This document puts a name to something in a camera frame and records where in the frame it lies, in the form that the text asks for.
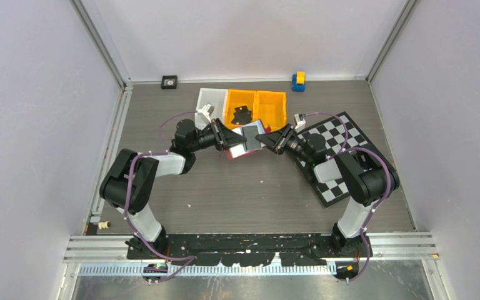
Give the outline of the red card holder wallet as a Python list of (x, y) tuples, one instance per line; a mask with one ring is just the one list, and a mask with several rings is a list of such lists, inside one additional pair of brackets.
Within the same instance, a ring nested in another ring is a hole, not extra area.
[(246, 140), (226, 151), (229, 160), (255, 153), (266, 146), (256, 139), (258, 134), (264, 134), (266, 132), (266, 128), (263, 126), (263, 122), (260, 119), (241, 127), (234, 128), (232, 131), (240, 134), (242, 137), (246, 138)]

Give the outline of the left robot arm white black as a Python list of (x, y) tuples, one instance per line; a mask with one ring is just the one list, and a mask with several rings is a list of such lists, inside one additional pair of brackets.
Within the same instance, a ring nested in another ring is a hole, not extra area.
[(197, 151), (210, 147), (225, 151), (246, 140), (220, 119), (212, 119), (203, 129), (183, 119), (177, 123), (167, 151), (121, 150), (101, 183), (99, 196), (123, 215), (150, 258), (165, 258), (166, 230), (148, 204), (155, 179), (188, 173), (196, 162)]

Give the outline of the aluminium rail frame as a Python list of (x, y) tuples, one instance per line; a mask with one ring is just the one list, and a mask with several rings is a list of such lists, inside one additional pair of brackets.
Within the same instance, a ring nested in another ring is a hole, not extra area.
[(356, 262), (327, 259), (320, 266), (282, 266), (274, 261), (268, 266), (175, 266), (168, 257), (148, 251), (134, 236), (74, 236), (64, 255), (66, 263), (79, 266), (85, 276), (279, 276), (335, 275), (354, 272), (363, 263), (373, 261), (437, 260), (435, 242), (428, 232), (389, 232), (368, 235), (372, 254)]

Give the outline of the black card in bin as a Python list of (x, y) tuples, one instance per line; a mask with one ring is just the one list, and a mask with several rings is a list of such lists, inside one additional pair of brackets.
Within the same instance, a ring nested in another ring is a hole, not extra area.
[(246, 125), (253, 120), (253, 112), (247, 106), (239, 106), (234, 108), (233, 125)]

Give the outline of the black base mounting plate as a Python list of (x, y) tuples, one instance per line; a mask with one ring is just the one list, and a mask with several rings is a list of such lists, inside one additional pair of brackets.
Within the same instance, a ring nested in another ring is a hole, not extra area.
[(360, 237), (339, 242), (330, 234), (168, 234), (153, 244), (175, 266), (320, 266), (327, 259), (356, 262), (372, 249)]

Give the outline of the small beige spool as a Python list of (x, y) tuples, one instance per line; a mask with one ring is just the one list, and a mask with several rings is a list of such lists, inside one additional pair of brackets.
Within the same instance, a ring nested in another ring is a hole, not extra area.
[(97, 224), (97, 228), (99, 230), (109, 229), (110, 227), (111, 227), (111, 223), (109, 221), (99, 222)]

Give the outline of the blue yellow toy block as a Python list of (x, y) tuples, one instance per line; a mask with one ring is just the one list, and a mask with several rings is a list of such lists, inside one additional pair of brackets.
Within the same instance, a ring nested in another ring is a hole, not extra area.
[(304, 92), (306, 89), (306, 75), (304, 71), (298, 71), (292, 75), (292, 91)]

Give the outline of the white plastic bin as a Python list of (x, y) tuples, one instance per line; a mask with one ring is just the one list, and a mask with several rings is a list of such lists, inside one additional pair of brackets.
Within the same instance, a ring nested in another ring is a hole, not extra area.
[(198, 129), (204, 129), (210, 120), (219, 118), (224, 123), (227, 89), (201, 88), (194, 114), (194, 123)]

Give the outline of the empty orange bin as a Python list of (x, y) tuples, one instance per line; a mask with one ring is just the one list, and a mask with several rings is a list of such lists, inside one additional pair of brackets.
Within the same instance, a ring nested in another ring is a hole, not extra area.
[(288, 122), (286, 93), (277, 91), (256, 91), (252, 118), (261, 120), (265, 128), (283, 128)]

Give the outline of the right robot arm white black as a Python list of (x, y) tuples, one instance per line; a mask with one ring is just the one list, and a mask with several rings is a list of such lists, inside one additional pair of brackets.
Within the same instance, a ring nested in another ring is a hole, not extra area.
[(256, 139), (278, 155), (288, 153), (304, 163), (304, 175), (314, 186), (341, 180), (350, 196), (346, 210), (334, 224), (329, 240), (334, 254), (348, 256), (367, 244), (366, 226), (378, 206), (399, 187), (396, 170), (373, 146), (340, 146), (329, 150), (319, 133), (300, 135), (291, 125), (258, 134)]

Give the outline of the black white checkerboard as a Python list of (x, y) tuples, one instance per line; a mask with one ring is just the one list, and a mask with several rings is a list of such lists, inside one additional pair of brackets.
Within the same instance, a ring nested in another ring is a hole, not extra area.
[[(367, 148), (375, 151), (379, 156), (383, 156), (383, 153), (379, 151), (348, 113), (341, 112), (338, 116), (339, 119), (329, 117), (304, 128), (298, 133), (299, 138), (306, 141), (312, 134), (322, 135), (325, 139), (325, 148), (328, 156), (338, 153), (343, 142), (346, 142), (345, 149), (355, 147)], [(348, 189), (342, 178), (315, 183), (313, 182), (315, 176), (308, 169), (307, 164), (299, 158), (293, 158), (292, 160), (304, 175), (307, 183), (312, 187), (323, 207), (327, 208), (349, 197)]]

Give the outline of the dark grey credit card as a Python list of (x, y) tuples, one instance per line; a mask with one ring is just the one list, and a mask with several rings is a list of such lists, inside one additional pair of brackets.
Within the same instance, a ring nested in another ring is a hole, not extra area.
[(259, 128), (257, 126), (243, 126), (242, 134), (246, 138), (244, 142), (244, 150), (246, 152), (258, 151), (263, 148), (262, 143), (256, 139), (256, 136), (259, 134)]

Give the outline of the small black square box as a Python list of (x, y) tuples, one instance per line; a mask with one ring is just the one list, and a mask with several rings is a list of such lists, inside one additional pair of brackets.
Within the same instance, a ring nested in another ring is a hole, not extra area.
[(176, 89), (177, 85), (178, 77), (176, 75), (168, 75), (161, 78), (161, 89)]

